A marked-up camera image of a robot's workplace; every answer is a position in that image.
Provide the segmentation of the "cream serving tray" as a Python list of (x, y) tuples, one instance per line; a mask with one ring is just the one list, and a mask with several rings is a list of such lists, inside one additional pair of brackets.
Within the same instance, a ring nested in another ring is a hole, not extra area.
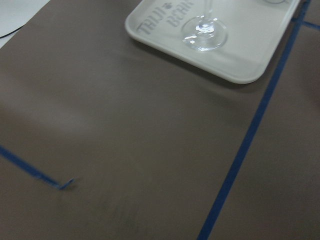
[(201, 0), (143, 0), (125, 28), (135, 40), (236, 84), (256, 81), (266, 70), (299, 2), (216, 0), (213, 15), (226, 25), (223, 46), (207, 52), (183, 43), (182, 26), (204, 14)]

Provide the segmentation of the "clear wine glass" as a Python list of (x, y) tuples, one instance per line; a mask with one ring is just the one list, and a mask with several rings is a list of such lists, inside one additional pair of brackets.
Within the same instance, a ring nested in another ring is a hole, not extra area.
[(259, 19), (283, 12), (289, 0), (204, 0), (201, 15), (191, 18), (181, 28), (182, 41), (199, 52), (222, 47), (229, 38), (247, 38)]

